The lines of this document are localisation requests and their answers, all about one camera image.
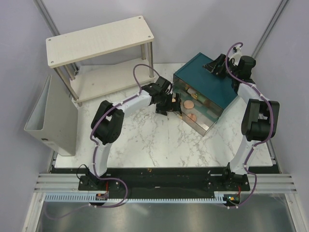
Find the teal drawer cabinet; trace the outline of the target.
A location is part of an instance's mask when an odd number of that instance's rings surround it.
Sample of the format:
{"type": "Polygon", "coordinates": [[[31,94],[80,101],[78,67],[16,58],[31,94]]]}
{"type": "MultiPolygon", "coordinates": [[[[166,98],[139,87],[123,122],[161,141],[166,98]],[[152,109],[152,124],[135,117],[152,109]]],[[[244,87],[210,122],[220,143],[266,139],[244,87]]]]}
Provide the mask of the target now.
{"type": "Polygon", "coordinates": [[[212,59],[206,55],[198,53],[173,75],[209,98],[224,111],[237,97],[237,94],[231,86],[230,78],[222,79],[203,68],[203,65],[211,61],[212,59]]]}

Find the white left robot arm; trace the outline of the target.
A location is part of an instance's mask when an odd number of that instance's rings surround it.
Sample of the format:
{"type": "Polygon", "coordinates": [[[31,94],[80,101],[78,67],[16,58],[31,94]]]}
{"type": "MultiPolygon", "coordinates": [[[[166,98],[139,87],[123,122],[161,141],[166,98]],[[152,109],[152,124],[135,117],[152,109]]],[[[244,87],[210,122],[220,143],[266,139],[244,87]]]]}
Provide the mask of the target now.
{"type": "Polygon", "coordinates": [[[112,144],[119,138],[125,117],[144,107],[155,105],[155,112],[167,116],[169,112],[182,113],[181,97],[173,93],[173,84],[160,76],[155,83],[144,85],[139,92],[118,103],[102,101],[91,123],[90,140],[96,146],[89,166],[92,176],[89,185],[101,190],[106,185],[103,176],[112,144]]]}

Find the pink makeup sponge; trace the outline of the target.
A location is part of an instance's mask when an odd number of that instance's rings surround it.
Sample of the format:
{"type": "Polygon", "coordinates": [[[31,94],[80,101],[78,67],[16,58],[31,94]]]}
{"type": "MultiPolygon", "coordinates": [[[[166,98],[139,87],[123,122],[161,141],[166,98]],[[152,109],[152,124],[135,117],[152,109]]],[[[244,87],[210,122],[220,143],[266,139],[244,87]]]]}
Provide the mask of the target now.
{"type": "Polygon", "coordinates": [[[194,108],[195,104],[193,101],[187,100],[183,103],[183,106],[185,107],[185,109],[192,109],[194,108]]]}
{"type": "Polygon", "coordinates": [[[193,122],[196,122],[197,116],[196,116],[195,114],[189,113],[187,116],[188,116],[193,122]]]}

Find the green tube white cap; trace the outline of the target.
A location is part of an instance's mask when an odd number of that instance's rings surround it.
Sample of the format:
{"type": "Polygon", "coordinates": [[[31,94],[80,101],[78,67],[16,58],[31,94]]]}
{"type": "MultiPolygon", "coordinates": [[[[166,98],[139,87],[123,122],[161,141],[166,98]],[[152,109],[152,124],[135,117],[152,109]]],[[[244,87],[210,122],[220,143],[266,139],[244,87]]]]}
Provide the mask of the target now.
{"type": "Polygon", "coordinates": [[[197,99],[202,103],[202,104],[210,104],[210,100],[203,95],[198,95],[197,99]]]}

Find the clear drawer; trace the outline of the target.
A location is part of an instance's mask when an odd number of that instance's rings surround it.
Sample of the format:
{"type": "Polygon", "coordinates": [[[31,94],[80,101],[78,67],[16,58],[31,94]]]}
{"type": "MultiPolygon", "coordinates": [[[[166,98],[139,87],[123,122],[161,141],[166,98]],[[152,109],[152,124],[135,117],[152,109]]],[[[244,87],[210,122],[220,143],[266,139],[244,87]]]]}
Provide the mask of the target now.
{"type": "Polygon", "coordinates": [[[185,92],[174,91],[174,97],[176,93],[180,95],[182,111],[182,116],[179,113],[177,115],[201,136],[205,136],[213,125],[217,123],[219,117],[211,109],[202,105],[185,92]]]}
{"type": "Polygon", "coordinates": [[[223,113],[223,109],[216,105],[209,98],[202,95],[200,92],[192,88],[186,82],[178,78],[177,76],[173,76],[174,90],[181,90],[184,92],[185,96],[189,96],[191,99],[194,99],[198,102],[198,107],[204,107],[204,114],[208,114],[211,117],[220,117],[223,113]]]}

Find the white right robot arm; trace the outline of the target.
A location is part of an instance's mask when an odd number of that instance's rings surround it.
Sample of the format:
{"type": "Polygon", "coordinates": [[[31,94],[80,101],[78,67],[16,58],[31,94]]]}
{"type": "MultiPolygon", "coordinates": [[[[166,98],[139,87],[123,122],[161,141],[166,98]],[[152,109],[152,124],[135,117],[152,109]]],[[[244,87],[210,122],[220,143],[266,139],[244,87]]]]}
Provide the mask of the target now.
{"type": "Polygon", "coordinates": [[[249,173],[256,147],[266,143],[276,133],[280,104],[269,100],[257,89],[251,79],[255,66],[256,60],[250,56],[241,56],[236,63],[235,56],[229,58],[224,54],[203,65],[204,69],[220,78],[229,77],[232,89],[247,103],[241,123],[243,138],[235,157],[227,166],[231,174],[221,178],[222,187],[226,190],[233,190],[239,184],[236,174],[249,173]]]}

